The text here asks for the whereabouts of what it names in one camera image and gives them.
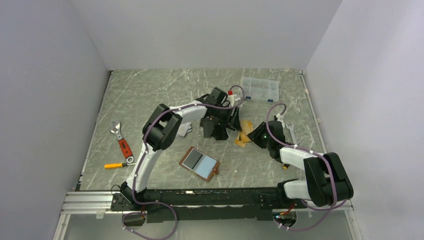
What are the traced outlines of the single black card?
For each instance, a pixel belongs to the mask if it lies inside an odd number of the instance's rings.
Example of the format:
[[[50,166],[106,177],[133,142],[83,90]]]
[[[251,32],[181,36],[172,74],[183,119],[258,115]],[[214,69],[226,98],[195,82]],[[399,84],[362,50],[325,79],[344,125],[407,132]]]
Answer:
[[[187,154],[182,164],[189,169],[194,169],[199,160],[203,157],[203,154],[198,150],[192,148],[191,151]]]

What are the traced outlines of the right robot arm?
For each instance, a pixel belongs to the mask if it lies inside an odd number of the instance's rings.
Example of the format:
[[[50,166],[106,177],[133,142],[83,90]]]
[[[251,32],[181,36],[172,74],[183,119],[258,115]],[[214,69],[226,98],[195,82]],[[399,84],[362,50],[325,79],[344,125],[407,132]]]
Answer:
[[[278,183],[276,203],[289,207],[295,200],[308,200],[318,207],[349,200],[354,189],[346,170],[335,152],[316,153],[289,144],[280,121],[262,122],[249,133],[248,138],[262,149],[267,149],[272,159],[285,167],[304,171],[304,179],[289,179]]]

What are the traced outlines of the brown leather card holder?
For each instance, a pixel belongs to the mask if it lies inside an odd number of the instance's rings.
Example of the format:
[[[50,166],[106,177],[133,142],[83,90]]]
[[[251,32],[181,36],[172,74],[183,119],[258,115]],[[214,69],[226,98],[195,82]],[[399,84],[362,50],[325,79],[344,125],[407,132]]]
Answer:
[[[189,169],[186,166],[184,166],[182,162],[192,149],[198,150],[194,146],[191,146],[187,150],[187,152],[184,154],[183,158],[179,161],[179,165],[183,167],[184,169],[188,170],[189,172],[191,172],[192,174],[196,175],[203,181],[209,182],[213,176],[219,174],[219,166],[221,163],[218,160],[202,153],[203,156],[199,160],[199,162],[196,164],[194,169]]]

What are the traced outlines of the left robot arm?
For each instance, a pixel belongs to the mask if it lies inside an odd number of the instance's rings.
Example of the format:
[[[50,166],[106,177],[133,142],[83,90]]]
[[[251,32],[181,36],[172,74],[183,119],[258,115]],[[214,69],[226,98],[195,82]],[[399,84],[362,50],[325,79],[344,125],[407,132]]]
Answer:
[[[194,101],[180,106],[159,104],[145,123],[143,144],[139,158],[131,175],[120,186],[124,204],[131,210],[144,203],[148,179],[161,153],[174,142],[180,125],[200,121],[204,138],[227,140],[228,130],[241,131],[239,106],[245,97],[231,100],[233,90],[224,91],[215,87]]]

